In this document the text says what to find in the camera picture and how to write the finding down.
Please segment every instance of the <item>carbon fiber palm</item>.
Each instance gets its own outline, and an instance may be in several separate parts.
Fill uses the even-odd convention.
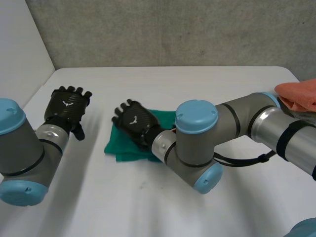
[[[90,103],[92,93],[87,91],[82,95],[82,92],[81,87],[75,90],[73,86],[67,89],[61,86],[54,90],[45,111],[45,123],[58,123],[56,125],[68,130],[67,132],[73,132],[78,140],[83,140],[84,132],[80,121]]]
[[[121,110],[115,109],[117,117],[112,118],[114,125],[126,133],[138,146],[147,149],[145,134],[149,129],[160,126],[158,119],[137,101],[127,100],[127,104],[122,103],[120,107]]]

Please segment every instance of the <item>white tabletop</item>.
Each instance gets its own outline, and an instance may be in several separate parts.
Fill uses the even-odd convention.
[[[295,82],[281,67],[68,68],[56,71],[25,107],[33,128],[43,123],[52,91],[81,86],[93,93],[82,119],[86,139],[71,136],[44,201],[0,203],[4,237],[282,237],[315,217],[313,179],[280,157],[224,168],[217,186],[200,195],[162,163],[116,163],[104,155],[114,108],[128,98],[175,110],[190,99],[219,104]],[[247,137],[216,147],[232,158],[269,149]]]

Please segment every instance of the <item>robotic hand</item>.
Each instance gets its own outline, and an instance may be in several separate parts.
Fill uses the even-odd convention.
[[[84,95],[82,92],[81,87],[75,90],[73,86],[67,89],[61,86],[54,90],[44,115],[45,124],[60,125],[67,133],[72,132],[79,141],[84,139],[81,117],[92,96],[90,91]]]
[[[16,102],[0,99],[0,199],[16,206],[42,202],[66,148],[69,133],[84,139],[80,125],[91,92],[54,90],[36,132]]]
[[[165,131],[160,122],[149,110],[139,102],[127,100],[120,108],[115,109],[112,118],[114,125],[124,133],[142,150],[150,150],[156,136]]]

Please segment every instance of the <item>green towel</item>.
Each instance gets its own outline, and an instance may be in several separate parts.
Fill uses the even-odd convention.
[[[174,111],[151,110],[158,118],[161,126],[165,129],[172,129],[176,114]],[[116,155],[116,161],[134,161],[139,159],[148,159],[150,161],[160,161],[151,152],[144,152],[139,149],[129,137],[112,126],[110,141],[104,149],[104,153]]]

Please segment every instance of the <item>light blue joint cap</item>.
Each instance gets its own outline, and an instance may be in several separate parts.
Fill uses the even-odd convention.
[[[9,180],[0,184],[0,199],[14,206],[34,206],[41,203],[48,188],[26,180]]]
[[[25,119],[24,111],[14,100],[0,98],[0,135],[16,130]]]
[[[296,224],[285,237],[316,237],[316,218]]]
[[[220,163],[215,163],[199,177],[193,188],[201,194],[207,194],[220,181],[222,174],[222,165]]]
[[[278,108],[281,108],[280,103],[277,101],[277,98],[274,95],[272,95],[271,93],[268,93],[268,92],[260,92],[260,93],[269,96],[270,99],[272,99],[273,102],[276,104],[276,106]]]
[[[218,120],[216,107],[206,100],[189,100],[176,111],[176,128],[185,134],[199,134],[210,130]]]

